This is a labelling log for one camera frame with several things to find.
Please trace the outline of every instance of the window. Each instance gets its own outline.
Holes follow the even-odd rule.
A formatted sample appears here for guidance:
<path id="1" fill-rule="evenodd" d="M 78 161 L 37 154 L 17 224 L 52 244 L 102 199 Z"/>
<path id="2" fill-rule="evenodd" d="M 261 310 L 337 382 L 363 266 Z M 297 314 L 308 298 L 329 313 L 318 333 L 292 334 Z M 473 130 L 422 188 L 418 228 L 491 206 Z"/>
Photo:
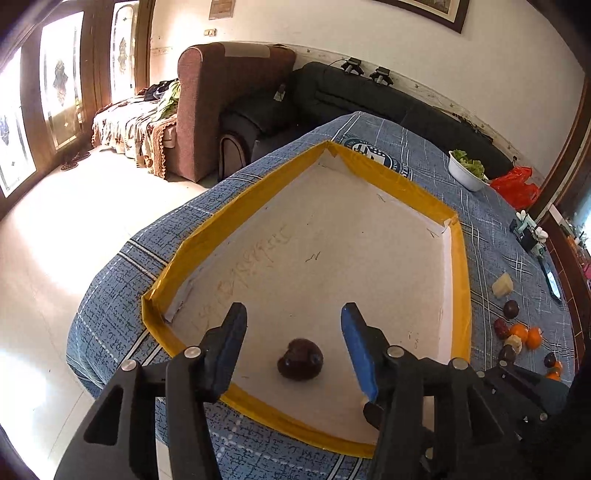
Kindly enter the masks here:
<path id="1" fill-rule="evenodd" d="M 22 124 L 21 50 L 0 74 L 0 187 L 8 196 L 35 172 Z"/>
<path id="2" fill-rule="evenodd" d="M 40 83 L 43 113 L 57 150 L 82 131 L 80 30 L 84 12 L 61 18 L 41 33 Z"/>
<path id="3" fill-rule="evenodd" d="M 115 4 L 111 25 L 111 102 L 135 93 L 135 27 L 139 0 Z"/>

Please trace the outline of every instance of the black leather sofa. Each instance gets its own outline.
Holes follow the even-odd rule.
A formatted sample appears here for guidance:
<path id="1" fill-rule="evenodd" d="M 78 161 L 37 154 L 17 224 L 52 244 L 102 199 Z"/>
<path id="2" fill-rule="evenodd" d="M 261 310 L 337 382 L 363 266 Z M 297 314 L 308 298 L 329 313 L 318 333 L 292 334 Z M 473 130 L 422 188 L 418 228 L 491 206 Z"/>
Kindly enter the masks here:
<path id="1" fill-rule="evenodd" d="M 292 73 L 281 102 L 275 94 L 273 89 L 242 97 L 222 112 L 220 157 L 227 166 L 245 166 L 315 127 L 363 111 L 400 124 L 444 152 L 465 150 L 483 163 L 490 179 L 513 168 L 512 160 L 469 123 L 338 67 L 308 63 Z M 220 171 L 220 176 L 227 175 Z"/>

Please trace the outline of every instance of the sunlight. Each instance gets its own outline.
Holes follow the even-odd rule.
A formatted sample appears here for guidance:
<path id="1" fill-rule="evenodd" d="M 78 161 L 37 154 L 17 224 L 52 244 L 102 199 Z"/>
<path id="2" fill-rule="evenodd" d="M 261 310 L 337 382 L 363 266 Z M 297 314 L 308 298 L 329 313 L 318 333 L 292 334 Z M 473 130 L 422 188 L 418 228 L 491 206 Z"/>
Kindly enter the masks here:
<path id="1" fill-rule="evenodd" d="M 0 352 L 0 423 L 17 452 L 41 480 L 53 477 L 47 454 L 37 444 L 33 430 L 35 409 L 46 400 L 46 379 L 35 368 Z"/>

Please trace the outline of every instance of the black phone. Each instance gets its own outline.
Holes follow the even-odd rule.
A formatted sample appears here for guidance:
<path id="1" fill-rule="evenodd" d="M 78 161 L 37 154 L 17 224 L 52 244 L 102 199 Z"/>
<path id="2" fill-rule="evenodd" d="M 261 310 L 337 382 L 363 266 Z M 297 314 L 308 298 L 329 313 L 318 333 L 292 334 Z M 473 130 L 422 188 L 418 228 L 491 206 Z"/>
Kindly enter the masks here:
<path id="1" fill-rule="evenodd" d="M 550 268 L 550 265 L 542 257 L 538 257 L 538 260 L 542 267 L 542 271 L 544 272 L 544 275 L 546 277 L 546 283 L 548 284 L 548 287 L 550 289 L 550 296 L 558 303 L 561 303 L 560 289 L 558 288 L 558 283 L 556 282 L 556 278 L 554 276 L 554 273 L 552 272 L 552 269 Z"/>

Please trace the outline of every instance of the brown armchair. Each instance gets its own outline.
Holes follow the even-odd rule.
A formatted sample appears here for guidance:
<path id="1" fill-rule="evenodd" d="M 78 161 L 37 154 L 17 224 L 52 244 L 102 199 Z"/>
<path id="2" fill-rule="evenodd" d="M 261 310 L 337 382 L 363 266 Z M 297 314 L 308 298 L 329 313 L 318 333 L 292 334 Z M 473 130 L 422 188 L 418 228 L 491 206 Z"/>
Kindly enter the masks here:
<path id="1" fill-rule="evenodd" d="M 167 150 L 167 170 L 193 181 L 216 170 L 221 111 L 238 97 L 279 86 L 295 57 L 288 48 L 253 43 L 187 48 L 178 60 L 177 144 Z"/>

